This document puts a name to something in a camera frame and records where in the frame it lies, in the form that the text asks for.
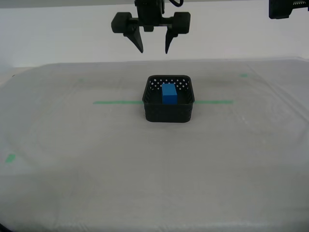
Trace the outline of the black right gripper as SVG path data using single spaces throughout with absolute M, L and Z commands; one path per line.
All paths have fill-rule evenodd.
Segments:
M 308 8 L 309 0 L 269 0 L 269 18 L 289 18 L 292 10 Z

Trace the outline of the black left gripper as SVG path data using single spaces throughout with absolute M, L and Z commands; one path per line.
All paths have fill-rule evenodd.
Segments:
M 158 8 L 151 10 L 138 9 L 138 17 L 134 18 L 130 12 L 118 12 L 111 22 L 114 33 L 123 33 L 136 48 L 143 53 L 143 43 L 139 27 L 167 27 L 165 38 L 165 53 L 178 34 L 187 34 L 190 29 L 191 14 L 189 12 L 175 12 L 171 17 L 163 17 Z

